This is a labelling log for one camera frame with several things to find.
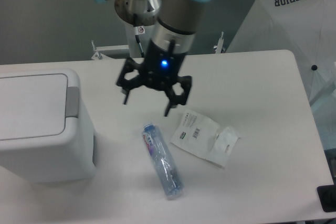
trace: gray floor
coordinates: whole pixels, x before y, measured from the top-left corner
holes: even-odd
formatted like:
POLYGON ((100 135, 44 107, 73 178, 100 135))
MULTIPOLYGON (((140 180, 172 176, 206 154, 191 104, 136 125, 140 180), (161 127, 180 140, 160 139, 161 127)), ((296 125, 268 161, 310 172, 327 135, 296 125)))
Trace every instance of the gray floor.
MULTIPOLYGON (((232 41, 254 0, 213 0, 190 54, 210 54, 223 30, 232 41)), ((123 45, 113 1, 0 0, 0 64, 88 60, 96 46, 123 45)))

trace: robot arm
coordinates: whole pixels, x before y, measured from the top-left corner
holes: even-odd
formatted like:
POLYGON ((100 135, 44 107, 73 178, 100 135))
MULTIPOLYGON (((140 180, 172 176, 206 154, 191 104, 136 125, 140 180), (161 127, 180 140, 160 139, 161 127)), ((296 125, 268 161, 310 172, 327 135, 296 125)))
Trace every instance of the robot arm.
MULTIPOLYGON (((132 58, 127 58, 116 84, 126 95, 124 104, 127 102, 130 91, 142 85, 164 91, 169 99, 164 113, 167 116, 170 108, 175 108, 178 104, 185 105, 187 102, 192 77, 180 77, 178 73, 194 40, 205 4, 210 0, 161 1, 160 11, 154 10, 158 12, 158 16, 152 16, 156 18, 156 23, 144 61, 139 64, 132 58), (125 75, 135 70, 139 72, 139 75, 127 80, 125 75), (183 89, 182 94, 175 94, 173 85, 176 83, 180 83, 183 89)), ((134 17, 145 21, 146 18, 148 19, 145 12, 138 13, 134 17)))

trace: black cable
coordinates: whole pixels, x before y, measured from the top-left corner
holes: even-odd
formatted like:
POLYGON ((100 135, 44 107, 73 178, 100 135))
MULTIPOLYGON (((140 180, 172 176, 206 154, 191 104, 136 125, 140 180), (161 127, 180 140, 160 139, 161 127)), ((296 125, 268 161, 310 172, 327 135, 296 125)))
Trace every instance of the black cable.
MULTIPOLYGON (((137 26, 137 25, 136 25, 136 24, 137 24, 137 21, 136 21, 137 18, 138 18, 137 14, 134 13, 134 14, 133 14, 133 27, 136 27, 136 26, 137 26)), ((139 38, 139 35, 138 35, 138 34, 135 35, 135 41, 136 41, 136 43, 138 43, 141 57, 142 57, 142 58, 145 58, 145 53, 143 52, 142 45, 141 45, 140 38, 139 38)))

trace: white umbrella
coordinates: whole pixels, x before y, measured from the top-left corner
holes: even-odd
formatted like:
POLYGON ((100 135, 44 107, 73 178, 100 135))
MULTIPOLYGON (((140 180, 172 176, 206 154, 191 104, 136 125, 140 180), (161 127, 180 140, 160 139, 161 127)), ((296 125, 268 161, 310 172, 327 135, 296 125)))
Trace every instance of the white umbrella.
POLYGON ((333 78, 336 0, 255 0, 227 52, 288 49, 309 101, 333 78))

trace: barcode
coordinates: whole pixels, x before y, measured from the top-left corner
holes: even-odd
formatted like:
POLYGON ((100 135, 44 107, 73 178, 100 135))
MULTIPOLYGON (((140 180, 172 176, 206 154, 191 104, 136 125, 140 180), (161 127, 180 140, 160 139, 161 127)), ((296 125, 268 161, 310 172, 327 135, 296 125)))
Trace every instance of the barcode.
POLYGON ((198 135, 199 135, 199 133, 200 133, 200 131, 201 131, 201 129, 199 129, 199 128, 196 127, 195 132, 194 132, 194 134, 193 134, 193 137, 194 137, 194 138, 197 138, 198 135))
POLYGON ((183 139, 185 137, 186 133, 182 132, 182 134, 180 135, 180 139, 183 139))

